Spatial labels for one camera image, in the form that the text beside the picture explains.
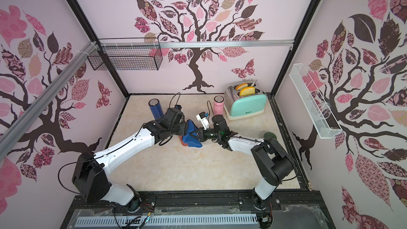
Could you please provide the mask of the blue thermos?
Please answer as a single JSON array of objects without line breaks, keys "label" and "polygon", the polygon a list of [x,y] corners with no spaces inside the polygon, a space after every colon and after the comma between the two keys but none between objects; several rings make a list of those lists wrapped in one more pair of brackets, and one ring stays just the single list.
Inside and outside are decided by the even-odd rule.
[{"label": "blue thermos", "polygon": [[151,113],[152,113],[155,120],[163,117],[164,112],[162,110],[161,103],[160,103],[159,99],[151,99],[151,100],[149,100],[148,106],[149,106],[149,108],[151,110]]}]

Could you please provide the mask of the blue microfiber cloth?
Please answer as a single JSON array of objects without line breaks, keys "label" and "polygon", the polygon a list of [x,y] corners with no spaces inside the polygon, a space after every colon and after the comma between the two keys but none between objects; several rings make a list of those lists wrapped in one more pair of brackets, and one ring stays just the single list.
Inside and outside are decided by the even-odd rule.
[{"label": "blue microfiber cloth", "polygon": [[181,144],[185,147],[201,148],[202,144],[199,141],[196,130],[198,129],[194,122],[190,119],[187,120],[188,129],[187,134],[181,138]]}]

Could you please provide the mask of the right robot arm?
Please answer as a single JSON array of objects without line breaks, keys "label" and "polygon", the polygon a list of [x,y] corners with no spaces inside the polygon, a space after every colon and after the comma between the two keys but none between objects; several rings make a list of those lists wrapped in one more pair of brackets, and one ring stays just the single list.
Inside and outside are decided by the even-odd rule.
[{"label": "right robot arm", "polygon": [[262,179],[254,188],[254,199],[264,202],[272,196],[295,167],[294,159],[280,145],[276,138],[251,139],[231,131],[226,120],[220,114],[212,117],[213,126],[208,120],[209,114],[202,112],[196,115],[202,127],[191,132],[190,136],[200,142],[211,140],[222,148],[232,152],[252,155]]}]

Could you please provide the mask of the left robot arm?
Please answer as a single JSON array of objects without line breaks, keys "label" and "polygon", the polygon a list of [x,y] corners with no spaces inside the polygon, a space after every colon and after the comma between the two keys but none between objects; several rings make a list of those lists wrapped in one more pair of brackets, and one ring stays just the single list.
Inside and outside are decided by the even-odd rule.
[{"label": "left robot arm", "polygon": [[168,108],[163,117],[143,124],[137,133],[120,143],[97,153],[81,154],[72,182],[88,204],[108,201],[135,212],[140,208],[141,195],[129,184],[121,186],[110,181],[108,175],[138,152],[155,144],[163,145],[174,135],[184,136],[187,130],[182,107]]}]

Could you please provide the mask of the pink thermos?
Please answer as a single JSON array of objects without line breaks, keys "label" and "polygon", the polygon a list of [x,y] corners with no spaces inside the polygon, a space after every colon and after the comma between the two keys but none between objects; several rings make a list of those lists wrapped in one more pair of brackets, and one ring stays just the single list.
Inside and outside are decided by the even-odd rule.
[{"label": "pink thermos", "polygon": [[214,107],[213,112],[214,115],[222,115],[224,110],[224,97],[221,95],[217,95],[214,97]]}]

